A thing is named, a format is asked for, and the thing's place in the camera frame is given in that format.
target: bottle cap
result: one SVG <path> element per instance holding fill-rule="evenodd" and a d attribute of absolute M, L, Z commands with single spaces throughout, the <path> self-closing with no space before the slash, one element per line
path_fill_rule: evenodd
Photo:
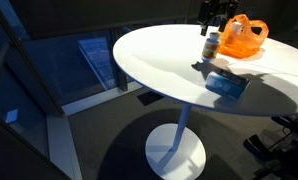
<path fill-rule="evenodd" d="M 242 30 L 242 24 L 240 22 L 233 22 L 232 23 L 232 31 L 236 34 L 240 34 Z"/>
<path fill-rule="evenodd" d="M 217 40 L 217 39 L 219 39 L 219 37 L 220 37 L 220 33 L 218 33 L 218 32 L 211 32 L 211 33 L 209 34 L 209 37 L 210 37 L 211 39 L 215 39 L 215 40 Z"/>

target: white round table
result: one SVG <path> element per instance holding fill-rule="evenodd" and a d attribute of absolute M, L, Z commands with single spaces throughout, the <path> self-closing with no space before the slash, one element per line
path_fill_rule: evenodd
<path fill-rule="evenodd" d="M 204 42 L 216 30 L 209 27 L 204 37 L 198 25 L 153 26 L 132 31 L 114 45 L 114 58 L 123 71 L 184 104 L 179 124 L 157 127 L 146 142 L 148 163 L 163 179 L 195 179 L 205 166 L 203 144 L 185 127 L 192 106 L 248 116 L 298 113 L 298 49 L 267 38 L 258 54 L 243 61 L 218 54 L 212 63 L 203 63 Z M 198 70 L 192 67 L 196 63 Z M 206 76 L 216 67 L 250 80 L 239 99 L 205 88 Z"/>

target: table top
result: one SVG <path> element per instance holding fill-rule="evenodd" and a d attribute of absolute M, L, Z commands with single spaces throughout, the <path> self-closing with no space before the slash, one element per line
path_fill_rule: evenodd
<path fill-rule="evenodd" d="M 298 114 L 298 49 L 267 38 L 254 56 L 238 60 L 222 54 L 203 63 L 207 36 L 198 25 L 161 25 L 132 31 L 114 45 L 120 68 L 135 81 L 164 96 L 204 109 L 248 116 Z M 193 64 L 202 67 L 197 71 Z M 205 88 L 215 67 L 246 77 L 250 84 L 239 99 Z"/>

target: floor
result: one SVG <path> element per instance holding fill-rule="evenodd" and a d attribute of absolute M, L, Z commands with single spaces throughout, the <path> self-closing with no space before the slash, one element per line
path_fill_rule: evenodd
<path fill-rule="evenodd" d="M 69 117 L 84 180 L 160 179 L 147 163 L 144 146 L 149 133 L 165 123 L 177 123 L 182 105 L 162 98 L 142 104 L 146 88 Z M 261 166 L 243 147 L 258 134 L 270 145 L 282 128 L 270 118 L 222 114 L 193 107 L 187 127 L 202 141 L 206 166 L 198 179 L 252 179 Z"/>

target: orange plastic bag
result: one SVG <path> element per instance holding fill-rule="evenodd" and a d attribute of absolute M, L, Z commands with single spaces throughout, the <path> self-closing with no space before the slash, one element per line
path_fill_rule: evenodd
<path fill-rule="evenodd" d="M 234 22 L 241 23 L 240 32 L 234 32 Z M 252 32 L 251 27 L 260 27 L 260 34 Z M 260 46 L 269 34 L 269 29 L 263 21 L 252 20 L 244 14 L 236 15 L 230 19 L 220 37 L 219 53 L 235 58 L 248 58 L 260 50 Z"/>

